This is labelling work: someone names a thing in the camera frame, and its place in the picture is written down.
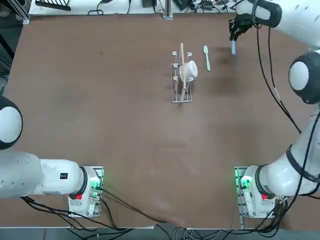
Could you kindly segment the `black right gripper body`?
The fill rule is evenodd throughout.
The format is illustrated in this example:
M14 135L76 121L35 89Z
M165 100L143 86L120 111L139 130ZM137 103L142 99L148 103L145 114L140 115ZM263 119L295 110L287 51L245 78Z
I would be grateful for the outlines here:
M253 22L249 14L237 14L234 19L235 33L246 33L253 27Z

